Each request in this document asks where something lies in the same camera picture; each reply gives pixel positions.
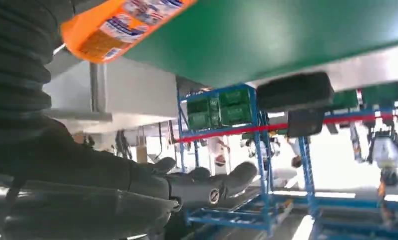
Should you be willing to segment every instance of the hanging cable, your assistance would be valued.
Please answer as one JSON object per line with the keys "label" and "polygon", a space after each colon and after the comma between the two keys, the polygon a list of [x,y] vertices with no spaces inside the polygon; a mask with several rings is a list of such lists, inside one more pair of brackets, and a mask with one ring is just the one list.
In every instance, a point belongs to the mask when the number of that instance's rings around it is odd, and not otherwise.
{"label": "hanging cable", "polygon": [[156,155],[156,157],[155,157],[155,159],[154,159],[153,161],[157,160],[157,159],[160,157],[160,155],[162,154],[162,151],[163,151],[163,145],[162,145],[162,124],[159,122],[159,123],[158,123],[158,126],[159,126],[160,152],[159,152],[158,155]]}
{"label": "hanging cable", "polygon": [[125,130],[119,130],[116,132],[115,143],[117,156],[122,154],[123,158],[132,159],[130,145],[125,137]]}

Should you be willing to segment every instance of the green panel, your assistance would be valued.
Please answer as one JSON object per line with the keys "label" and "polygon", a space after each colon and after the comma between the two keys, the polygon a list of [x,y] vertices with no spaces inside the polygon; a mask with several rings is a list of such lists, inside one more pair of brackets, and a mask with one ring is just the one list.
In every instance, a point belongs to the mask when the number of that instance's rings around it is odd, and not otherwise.
{"label": "green panel", "polygon": [[398,101],[398,84],[394,82],[363,88],[362,100],[368,106],[380,105],[392,107],[395,101]]}
{"label": "green panel", "polygon": [[356,90],[337,92],[334,95],[333,105],[331,108],[336,109],[350,109],[355,108],[359,104]]}
{"label": "green panel", "polygon": [[398,0],[199,0],[125,56],[223,87],[398,45]]}

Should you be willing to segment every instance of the corrugated black hose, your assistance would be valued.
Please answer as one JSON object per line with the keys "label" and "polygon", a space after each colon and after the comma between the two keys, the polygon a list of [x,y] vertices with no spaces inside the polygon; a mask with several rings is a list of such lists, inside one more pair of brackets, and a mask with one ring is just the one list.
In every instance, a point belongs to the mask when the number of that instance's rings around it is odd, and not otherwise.
{"label": "corrugated black hose", "polygon": [[0,219],[6,240],[108,240],[161,230],[174,208],[214,204],[233,186],[153,175],[132,160],[76,144],[61,123],[44,117],[58,28],[105,0],[0,0],[0,178],[26,183]]}

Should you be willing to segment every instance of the orange container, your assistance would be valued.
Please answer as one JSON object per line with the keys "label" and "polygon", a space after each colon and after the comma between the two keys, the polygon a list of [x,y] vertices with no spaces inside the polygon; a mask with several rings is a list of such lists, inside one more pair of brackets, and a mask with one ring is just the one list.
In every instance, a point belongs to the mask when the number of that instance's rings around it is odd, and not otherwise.
{"label": "orange container", "polygon": [[197,0],[108,0],[61,26],[77,57],[106,63],[126,53]]}

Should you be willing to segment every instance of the metal pole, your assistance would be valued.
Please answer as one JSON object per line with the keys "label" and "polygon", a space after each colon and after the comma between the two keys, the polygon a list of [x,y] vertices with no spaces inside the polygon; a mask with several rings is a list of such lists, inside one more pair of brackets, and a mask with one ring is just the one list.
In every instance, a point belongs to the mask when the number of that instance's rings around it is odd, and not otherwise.
{"label": "metal pole", "polygon": [[311,157],[309,152],[309,142],[307,136],[299,139],[300,154],[302,155],[303,173],[305,175],[305,189],[308,197],[309,214],[315,219],[319,215],[318,203],[315,197],[314,176],[312,173]]}
{"label": "metal pole", "polygon": [[[225,136],[225,141],[227,142],[227,146],[230,146],[230,136]],[[232,165],[231,165],[231,151],[228,152],[228,161],[225,163],[225,172],[226,174],[230,174],[231,171],[233,170]]]}
{"label": "metal pole", "polygon": [[106,78],[106,65],[90,63],[90,108],[94,113],[105,110],[104,84]]}
{"label": "metal pole", "polygon": [[195,162],[196,162],[196,168],[197,167],[200,167],[200,164],[199,164],[199,146],[197,145],[197,141],[194,141],[193,142],[193,145],[194,145],[194,160],[195,160]]}
{"label": "metal pole", "polygon": [[356,130],[355,123],[351,122],[349,128],[350,128],[350,140],[352,141],[355,161],[362,163],[364,160],[362,159],[361,143],[359,142],[359,135],[358,131]]}
{"label": "metal pole", "polygon": [[172,121],[168,121],[168,134],[169,134],[169,144],[174,144],[175,143],[175,137],[174,137],[174,128],[172,126]]}
{"label": "metal pole", "polygon": [[[262,119],[262,125],[267,125],[268,124],[268,115],[266,113],[266,111],[261,111],[261,119]],[[269,142],[269,134],[268,131],[265,130],[262,132],[263,137],[264,137],[264,143],[266,146],[266,158],[267,158],[267,166],[268,166],[268,172],[266,175],[266,193],[268,195],[268,200],[271,204],[271,207],[274,207],[274,216],[275,217],[275,224],[278,224],[278,208],[276,206],[276,204],[274,203],[274,178],[273,178],[273,173],[272,173],[272,164],[271,164],[271,145]]]}
{"label": "metal pole", "polygon": [[[181,101],[180,101],[180,91],[178,90],[178,84],[177,84],[177,105],[178,105],[178,135],[180,138],[183,137],[183,123],[182,123],[182,109],[181,109]],[[180,159],[181,159],[181,171],[183,173],[186,172],[185,166],[184,166],[184,143],[180,142]]]}
{"label": "metal pole", "polygon": [[[257,109],[257,104],[256,104],[256,90],[255,89],[249,89],[249,96],[250,96],[250,107],[251,107],[251,112],[252,112],[252,124],[254,126],[259,125],[259,113]],[[271,226],[271,217],[269,215],[269,197],[268,197],[268,192],[266,191],[266,181],[265,181],[265,169],[263,165],[263,160],[262,160],[262,153],[261,153],[261,148],[260,148],[260,133],[259,131],[255,131],[255,146],[256,146],[256,157],[258,159],[258,169],[259,169],[259,175],[260,175],[260,182],[261,182],[261,196],[260,198],[262,199],[264,203],[264,207],[262,209],[262,214],[265,219],[265,225],[268,226],[267,231],[268,231],[268,237],[272,236],[272,226]]]}

